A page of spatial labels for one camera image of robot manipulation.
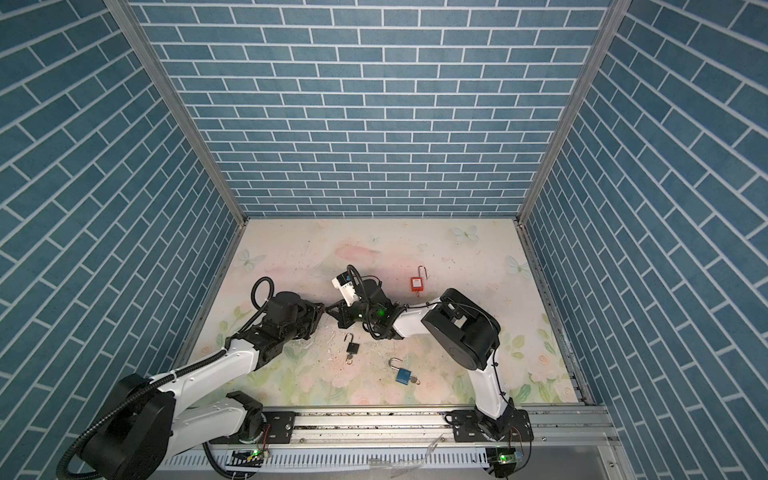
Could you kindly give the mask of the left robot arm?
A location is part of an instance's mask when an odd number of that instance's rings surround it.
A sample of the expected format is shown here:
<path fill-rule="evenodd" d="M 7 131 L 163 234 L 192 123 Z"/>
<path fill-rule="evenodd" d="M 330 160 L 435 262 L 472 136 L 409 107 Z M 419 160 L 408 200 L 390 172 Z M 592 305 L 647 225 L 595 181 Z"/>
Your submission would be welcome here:
<path fill-rule="evenodd" d="M 75 479 L 70 462 L 91 466 L 83 479 L 147 479 L 168 458 L 217 438 L 260 444 L 268 437 L 263 405 L 233 391 L 207 407 L 195 404 L 224 384 L 248 375 L 308 339 L 324 313 L 321 303 L 279 292 L 217 352 L 187 366 L 145 378 L 131 374 L 109 393 L 93 423 L 67 448 L 59 479 Z"/>

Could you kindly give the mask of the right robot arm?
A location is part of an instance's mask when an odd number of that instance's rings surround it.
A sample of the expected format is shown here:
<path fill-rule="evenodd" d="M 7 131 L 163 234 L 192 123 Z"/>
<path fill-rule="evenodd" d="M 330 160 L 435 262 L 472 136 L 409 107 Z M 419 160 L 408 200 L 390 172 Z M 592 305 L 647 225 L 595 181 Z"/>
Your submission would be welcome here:
<path fill-rule="evenodd" d="M 459 290 L 446 289 L 423 305 L 391 301 L 375 279 L 332 280 L 342 299 L 326 308 L 341 329 L 360 323 L 375 340 L 401 340 L 430 334 L 447 354 L 469 372 L 480 417 L 499 420 L 514 409 L 505 398 L 494 354 L 500 346 L 499 322 Z"/>

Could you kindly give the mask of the black padlock with key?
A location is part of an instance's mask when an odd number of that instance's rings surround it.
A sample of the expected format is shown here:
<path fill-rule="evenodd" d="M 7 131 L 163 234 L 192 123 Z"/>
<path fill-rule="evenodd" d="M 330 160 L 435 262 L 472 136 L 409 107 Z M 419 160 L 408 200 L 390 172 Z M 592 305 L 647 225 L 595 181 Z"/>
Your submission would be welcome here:
<path fill-rule="evenodd" d="M 354 341 L 354 334 L 353 333 L 347 333 L 344 337 L 344 341 L 346 342 L 346 358 L 345 363 L 347 365 L 352 365 L 354 361 L 354 357 L 359 352 L 360 345 Z"/>

